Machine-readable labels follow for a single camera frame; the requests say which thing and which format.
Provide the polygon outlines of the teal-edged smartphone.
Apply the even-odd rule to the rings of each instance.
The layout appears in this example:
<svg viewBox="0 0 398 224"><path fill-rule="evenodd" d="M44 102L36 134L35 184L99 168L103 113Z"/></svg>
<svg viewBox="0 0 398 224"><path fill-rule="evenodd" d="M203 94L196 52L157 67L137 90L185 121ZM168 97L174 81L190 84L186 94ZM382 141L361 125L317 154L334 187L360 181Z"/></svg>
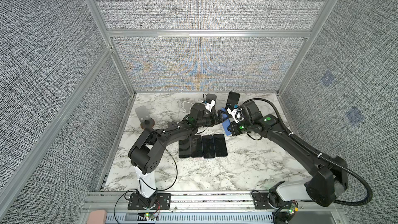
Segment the teal-edged smartphone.
<svg viewBox="0 0 398 224"><path fill-rule="evenodd" d="M203 156L202 136L194 135L190 142L191 157L200 158Z"/></svg>

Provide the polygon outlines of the black smartphone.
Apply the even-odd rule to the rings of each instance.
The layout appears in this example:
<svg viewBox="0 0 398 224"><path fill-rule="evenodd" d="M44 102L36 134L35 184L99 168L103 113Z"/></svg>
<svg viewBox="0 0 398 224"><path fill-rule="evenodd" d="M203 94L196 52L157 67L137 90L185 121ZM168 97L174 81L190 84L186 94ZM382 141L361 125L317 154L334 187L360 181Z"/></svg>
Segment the black smartphone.
<svg viewBox="0 0 398 224"><path fill-rule="evenodd" d="M229 130L229 127L230 127L230 125L231 125L230 115L229 115L229 113L226 111L226 109L224 109L224 108L222 108L220 111L221 111L221 113L222 113L222 119L223 119L222 126L223 126L223 129L224 129L225 135L226 135L226 136L231 136L232 133L231 133L231 131Z"/></svg>
<svg viewBox="0 0 398 224"><path fill-rule="evenodd" d="M230 91L227 98L225 109L234 110L236 108L235 106L239 103L239 99L240 99L239 93Z"/></svg>
<svg viewBox="0 0 398 224"><path fill-rule="evenodd" d="M216 157L227 157L228 150L224 134L215 134L213 138Z"/></svg>

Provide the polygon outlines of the blue-edged smartphone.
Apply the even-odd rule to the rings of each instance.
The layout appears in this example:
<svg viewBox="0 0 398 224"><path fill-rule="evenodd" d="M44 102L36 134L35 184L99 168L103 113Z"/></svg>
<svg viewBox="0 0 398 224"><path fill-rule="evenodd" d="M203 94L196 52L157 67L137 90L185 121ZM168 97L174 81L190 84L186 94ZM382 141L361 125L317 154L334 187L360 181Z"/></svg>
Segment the blue-edged smartphone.
<svg viewBox="0 0 398 224"><path fill-rule="evenodd" d="M203 157L212 159L216 157L214 138L212 135L202 136Z"/></svg>

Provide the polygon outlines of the pink-edged smartphone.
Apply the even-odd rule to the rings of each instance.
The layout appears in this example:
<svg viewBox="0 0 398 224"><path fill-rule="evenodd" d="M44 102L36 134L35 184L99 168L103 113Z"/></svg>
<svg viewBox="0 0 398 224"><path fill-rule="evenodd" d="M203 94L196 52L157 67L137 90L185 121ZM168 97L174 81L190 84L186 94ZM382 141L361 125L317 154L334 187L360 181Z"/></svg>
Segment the pink-edged smartphone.
<svg viewBox="0 0 398 224"><path fill-rule="evenodd" d="M191 157L191 143L190 139L180 140L178 144L178 156L182 158Z"/></svg>

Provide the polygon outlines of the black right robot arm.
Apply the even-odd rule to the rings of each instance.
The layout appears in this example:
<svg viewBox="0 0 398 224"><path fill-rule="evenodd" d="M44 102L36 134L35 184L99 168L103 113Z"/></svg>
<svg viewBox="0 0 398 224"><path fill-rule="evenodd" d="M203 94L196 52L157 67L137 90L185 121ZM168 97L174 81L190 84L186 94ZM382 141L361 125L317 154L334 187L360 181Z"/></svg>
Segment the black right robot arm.
<svg viewBox="0 0 398 224"><path fill-rule="evenodd" d="M293 200L313 201L328 207L348 188L346 162L341 157L330 157L295 135L282 121L279 112L262 115L250 99L241 106L228 108L234 118L230 129L233 136L257 133L269 139L295 158L311 175L309 180L281 181L268 193L272 207L281 207Z"/></svg>

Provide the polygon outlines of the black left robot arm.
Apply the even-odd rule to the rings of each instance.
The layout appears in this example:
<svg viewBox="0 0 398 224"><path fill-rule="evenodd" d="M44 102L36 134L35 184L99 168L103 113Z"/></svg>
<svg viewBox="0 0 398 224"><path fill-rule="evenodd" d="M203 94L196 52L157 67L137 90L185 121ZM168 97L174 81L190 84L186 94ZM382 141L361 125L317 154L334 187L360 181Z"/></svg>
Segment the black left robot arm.
<svg viewBox="0 0 398 224"><path fill-rule="evenodd" d="M201 127L213 127L223 123L228 114L223 110L208 110L203 103L196 103L190 113L166 129L145 128L128 152L138 178L138 191L144 199L157 194L154 170L158 167L168 145L192 139Z"/></svg>

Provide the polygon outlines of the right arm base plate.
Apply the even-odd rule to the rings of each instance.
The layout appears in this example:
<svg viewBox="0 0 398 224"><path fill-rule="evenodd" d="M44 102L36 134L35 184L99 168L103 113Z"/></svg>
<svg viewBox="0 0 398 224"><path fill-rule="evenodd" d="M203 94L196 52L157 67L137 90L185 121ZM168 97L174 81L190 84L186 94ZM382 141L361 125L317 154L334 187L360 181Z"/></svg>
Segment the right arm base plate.
<svg viewBox="0 0 398 224"><path fill-rule="evenodd" d="M255 205L255 209L293 209L298 208L298 202L284 201L276 192L260 192L257 190L253 190L250 193L253 203Z"/></svg>

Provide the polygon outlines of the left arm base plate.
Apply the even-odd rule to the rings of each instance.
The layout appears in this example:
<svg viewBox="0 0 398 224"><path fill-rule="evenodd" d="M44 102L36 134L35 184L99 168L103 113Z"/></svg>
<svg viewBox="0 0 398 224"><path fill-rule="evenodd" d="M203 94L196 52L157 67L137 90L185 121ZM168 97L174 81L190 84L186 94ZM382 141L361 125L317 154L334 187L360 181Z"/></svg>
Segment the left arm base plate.
<svg viewBox="0 0 398 224"><path fill-rule="evenodd" d="M145 198L141 194L127 193L126 198L128 199L128 210L169 210L171 204L171 194L154 194L150 198Z"/></svg>

